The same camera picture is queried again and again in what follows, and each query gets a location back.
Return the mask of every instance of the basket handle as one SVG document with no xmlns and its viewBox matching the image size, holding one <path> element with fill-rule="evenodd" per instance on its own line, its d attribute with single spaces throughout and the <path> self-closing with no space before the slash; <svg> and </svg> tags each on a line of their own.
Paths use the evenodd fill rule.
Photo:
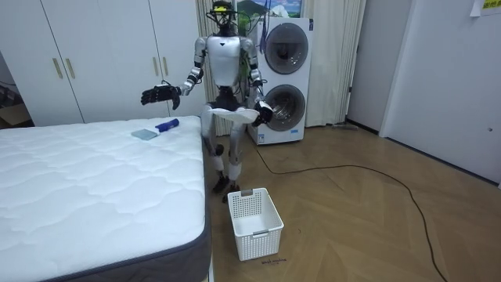
<svg viewBox="0 0 501 282">
<path fill-rule="evenodd" d="M 253 238 L 264 237 L 264 236 L 267 236 L 268 233 L 269 233 L 269 230 L 261 230 L 261 231 L 252 233 L 252 237 Z"/>
<path fill-rule="evenodd" d="M 240 196 L 241 197 L 247 197 L 247 196 L 252 196 L 252 194 L 254 193 L 254 189 L 251 189 L 251 190 L 243 190 L 243 191 L 240 191 Z"/>
</svg>

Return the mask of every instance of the robot leg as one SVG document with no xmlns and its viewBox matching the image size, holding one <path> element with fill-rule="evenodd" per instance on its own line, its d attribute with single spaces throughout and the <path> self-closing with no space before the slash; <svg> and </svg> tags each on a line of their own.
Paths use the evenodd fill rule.
<svg viewBox="0 0 501 282">
<path fill-rule="evenodd" d="M 242 147 L 240 145 L 243 134 L 245 134 L 244 124 L 234 122 L 232 131 L 229 134 L 229 192 L 239 191 L 240 187 L 236 184 L 240 173 L 242 172 Z M 228 201 L 227 194 L 222 199 L 223 203 Z"/>
<path fill-rule="evenodd" d="M 207 104 L 202 109 L 202 114 L 200 119 L 202 122 L 202 137 L 204 138 L 204 143 L 211 156 L 212 164 L 218 173 L 219 180 L 216 183 L 213 191 L 219 193 L 223 191 L 228 185 L 229 179 L 224 176 L 225 166 L 222 162 L 222 154 L 225 150 L 224 146 L 217 144 L 216 142 L 216 130 L 215 130 L 215 116 L 209 111 L 212 107 Z"/>
</svg>

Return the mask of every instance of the wooden floor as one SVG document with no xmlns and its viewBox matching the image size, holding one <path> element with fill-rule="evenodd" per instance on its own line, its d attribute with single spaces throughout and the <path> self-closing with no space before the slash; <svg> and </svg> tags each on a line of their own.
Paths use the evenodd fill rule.
<svg viewBox="0 0 501 282">
<path fill-rule="evenodd" d="M 221 143 L 227 148 L 227 138 Z M 285 227 L 278 255 L 240 262 L 228 206 L 212 195 L 217 282 L 441 281 L 420 214 L 396 182 L 360 168 L 272 175 L 247 136 L 243 143 L 240 185 L 266 187 Z M 501 281 L 497 187 L 363 130 L 310 128 L 299 143 L 259 150 L 275 172 L 354 164 L 393 175 L 423 209 L 449 281 Z"/>
</svg>

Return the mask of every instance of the cabinet handle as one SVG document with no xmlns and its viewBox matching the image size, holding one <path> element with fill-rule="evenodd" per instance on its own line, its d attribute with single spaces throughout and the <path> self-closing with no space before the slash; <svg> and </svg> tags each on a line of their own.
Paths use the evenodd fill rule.
<svg viewBox="0 0 501 282">
<path fill-rule="evenodd" d="M 167 70 L 167 59 L 165 59 L 165 57 L 164 57 L 164 69 L 165 69 L 165 76 L 168 76 L 169 72 Z"/>
<path fill-rule="evenodd" d="M 70 70 L 71 77 L 75 79 L 75 73 L 73 72 L 73 67 L 71 66 L 70 59 L 66 58 L 66 64 L 68 65 L 68 69 Z"/>
<path fill-rule="evenodd" d="M 57 59 L 52 58 L 52 61 L 54 62 L 54 67 L 56 67 L 57 75 L 59 75 L 59 78 L 63 79 L 63 73 L 61 72 L 61 69 L 59 68 L 59 63 L 57 63 Z"/>
<path fill-rule="evenodd" d="M 153 65 L 155 66 L 155 75 L 158 76 L 158 66 L 157 66 L 157 58 L 153 58 Z"/>
</svg>

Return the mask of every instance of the stacked washer dryer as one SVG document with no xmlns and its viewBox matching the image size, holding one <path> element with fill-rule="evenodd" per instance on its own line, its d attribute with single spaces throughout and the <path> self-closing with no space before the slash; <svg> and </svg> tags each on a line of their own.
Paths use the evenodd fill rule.
<svg viewBox="0 0 501 282">
<path fill-rule="evenodd" d="M 305 18 L 270 17 L 266 20 L 268 36 L 262 52 L 263 21 L 257 23 L 250 38 L 258 49 L 261 75 L 268 81 L 263 85 L 265 101 L 275 113 L 270 123 L 257 128 L 249 126 L 248 132 L 258 145 L 302 140 L 312 61 L 313 22 Z M 254 97 L 250 96 L 250 108 L 254 106 Z"/>
</svg>

